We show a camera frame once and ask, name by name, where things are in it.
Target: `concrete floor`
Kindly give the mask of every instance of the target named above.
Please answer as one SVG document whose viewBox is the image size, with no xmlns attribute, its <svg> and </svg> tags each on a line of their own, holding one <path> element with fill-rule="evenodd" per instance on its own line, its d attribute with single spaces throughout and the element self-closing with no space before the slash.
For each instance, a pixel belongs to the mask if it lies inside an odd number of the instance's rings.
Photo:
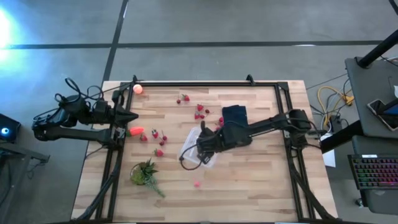
<svg viewBox="0 0 398 224">
<path fill-rule="evenodd" d="M 111 43 L 122 0 L 2 0 L 9 20 L 9 44 Z M 155 0 L 130 1 L 120 43 L 204 41 L 381 40 L 397 27 L 387 0 Z M 226 47 L 119 49 L 110 80 L 304 80 L 307 87 L 345 73 L 344 59 L 374 46 Z M 10 223 L 52 223 L 70 218 L 80 179 L 85 141 L 37 141 L 33 116 L 53 108 L 53 95 L 72 94 L 63 82 L 81 89 L 101 85 L 109 49 L 0 50 L 0 113 L 22 123 L 21 146 L 51 155 L 50 162 L 26 179 Z M 393 48 L 386 57 L 397 56 Z M 343 76 L 326 85 L 340 89 Z M 320 108 L 316 93 L 312 105 Z M 329 93 L 324 93 L 325 100 Z M 341 110 L 350 123 L 354 106 Z M 346 144 L 337 151 L 344 158 Z M 394 223 L 397 217 L 357 208 L 352 180 L 329 169 L 339 217 L 348 221 Z"/>
</svg>

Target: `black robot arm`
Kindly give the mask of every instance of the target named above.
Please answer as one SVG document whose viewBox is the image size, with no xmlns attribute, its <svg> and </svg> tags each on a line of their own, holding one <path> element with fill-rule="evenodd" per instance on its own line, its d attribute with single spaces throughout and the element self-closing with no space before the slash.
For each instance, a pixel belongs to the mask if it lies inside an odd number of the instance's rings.
<svg viewBox="0 0 398 224">
<path fill-rule="evenodd" d="M 305 134 L 310 129 L 304 110 L 290 110 L 248 126 L 225 121 L 223 128 L 215 132 L 206 128 L 202 121 L 202 132 L 197 139 L 198 158 L 206 164 L 216 152 L 247 146 L 252 142 L 252 137 L 275 130 L 289 132 L 293 147 L 301 147 L 307 144 Z"/>
<path fill-rule="evenodd" d="M 118 140 L 125 130 L 124 124 L 138 118 L 138 114 L 123 108 L 122 90 L 113 92 L 113 108 L 102 98 L 96 99 L 91 106 L 87 98 L 79 95 L 64 97 L 55 95 L 59 108 L 47 116 L 36 117 L 32 125 L 34 136 L 41 141 L 54 141 L 60 138 L 98 141 L 103 146 L 117 146 Z M 102 130 L 75 129 L 77 122 L 81 124 L 110 124 L 110 128 Z"/>
</svg>

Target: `orange ball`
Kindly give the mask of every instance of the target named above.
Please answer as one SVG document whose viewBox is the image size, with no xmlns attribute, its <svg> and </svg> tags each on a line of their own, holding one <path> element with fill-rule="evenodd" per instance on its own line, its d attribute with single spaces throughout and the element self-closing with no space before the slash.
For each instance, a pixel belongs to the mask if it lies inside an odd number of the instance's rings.
<svg viewBox="0 0 398 224">
<path fill-rule="evenodd" d="M 132 90 L 136 93 L 136 94 L 141 94 L 142 93 L 142 86 L 139 84 L 135 84 L 132 87 Z"/>
</svg>

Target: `small potted plant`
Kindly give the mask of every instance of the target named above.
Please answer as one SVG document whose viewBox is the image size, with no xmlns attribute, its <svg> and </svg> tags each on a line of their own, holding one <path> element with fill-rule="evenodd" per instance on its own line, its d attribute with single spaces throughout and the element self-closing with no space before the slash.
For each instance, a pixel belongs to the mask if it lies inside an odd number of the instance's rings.
<svg viewBox="0 0 398 224">
<path fill-rule="evenodd" d="M 158 171 L 154 167 L 155 163 L 151 163 L 150 159 L 147 162 L 140 162 L 131 169 L 130 179 L 134 184 L 145 185 L 149 189 L 155 190 L 160 196 L 165 197 L 163 192 L 157 187 L 157 181 L 153 174 Z"/>
</svg>

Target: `computer keyboard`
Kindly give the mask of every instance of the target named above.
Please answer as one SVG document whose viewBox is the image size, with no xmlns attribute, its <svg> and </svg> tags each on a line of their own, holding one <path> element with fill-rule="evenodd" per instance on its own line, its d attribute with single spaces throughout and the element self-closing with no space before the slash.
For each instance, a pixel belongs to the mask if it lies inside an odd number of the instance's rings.
<svg viewBox="0 0 398 224">
<path fill-rule="evenodd" d="M 356 188 L 398 189 L 398 154 L 348 155 Z"/>
</svg>

